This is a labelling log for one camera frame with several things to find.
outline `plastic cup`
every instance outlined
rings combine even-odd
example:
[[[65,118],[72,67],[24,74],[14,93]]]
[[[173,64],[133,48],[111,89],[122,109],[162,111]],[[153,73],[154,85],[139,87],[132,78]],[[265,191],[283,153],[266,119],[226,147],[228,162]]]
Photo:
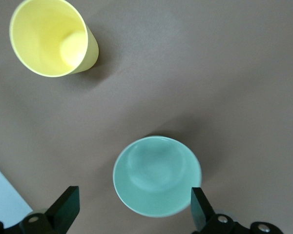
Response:
[[[113,170],[117,195],[131,210],[165,217],[185,209],[192,187],[200,187],[201,167],[184,144],[164,136],[149,136],[128,145]]]
[[[14,11],[10,40],[19,60],[45,77],[92,67],[98,44],[78,11],[65,0],[25,0]]]

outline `gray table surface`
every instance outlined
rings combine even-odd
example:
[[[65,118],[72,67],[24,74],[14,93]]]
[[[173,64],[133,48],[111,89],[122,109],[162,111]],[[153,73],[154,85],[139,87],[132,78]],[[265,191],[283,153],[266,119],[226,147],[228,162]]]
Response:
[[[69,234],[191,233],[190,209],[148,218],[117,197],[129,143],[189,146],[212,206],[293,234],[293,1],[70,0],[96,37],[90,70],[45,78],[9,41],[0,0],[0,170],[33,209],[79,185]]]

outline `screw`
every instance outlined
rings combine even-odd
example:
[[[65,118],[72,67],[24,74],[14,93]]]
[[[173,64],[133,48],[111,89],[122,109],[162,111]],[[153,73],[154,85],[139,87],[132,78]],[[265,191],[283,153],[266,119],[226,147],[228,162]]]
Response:
[[[33,222],[36,222],[39,218],[37,216],[34,216],[34,217],[31,217],[28,222],[29,223],[33,223]]]
[[[221,223],[228,223],[228,219],[222,215],[218,217],[218,221]]]
[[[259,230],[261,230],[262,232],[268,233],[270,232],[269,227],[267,227],[265,224],[259,224],[258,225]]]

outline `teal bowl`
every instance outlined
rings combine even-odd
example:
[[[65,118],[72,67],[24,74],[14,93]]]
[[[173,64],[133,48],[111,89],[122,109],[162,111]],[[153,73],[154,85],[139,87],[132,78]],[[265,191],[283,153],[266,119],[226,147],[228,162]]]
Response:
[[[148,136],[128,145],[118,156],[113,182],[121,201],[148,217],[166,217],[185,209],[191,188],[200,187],[199,161],[184,144]]]

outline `black metal bracket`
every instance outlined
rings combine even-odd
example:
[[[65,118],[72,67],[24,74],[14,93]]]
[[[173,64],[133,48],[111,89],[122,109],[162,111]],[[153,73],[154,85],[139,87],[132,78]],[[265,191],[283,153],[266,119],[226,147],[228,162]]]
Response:
[[[31,214],[0,234],[66,234],[80,210],[79,187],[70,186],[44,214]]]
[[[254,222],[247,229],[225,214],[216,214],[201,188],[192,188],[191,213],[197,229],[192,234],[283,234],[270,223]]]

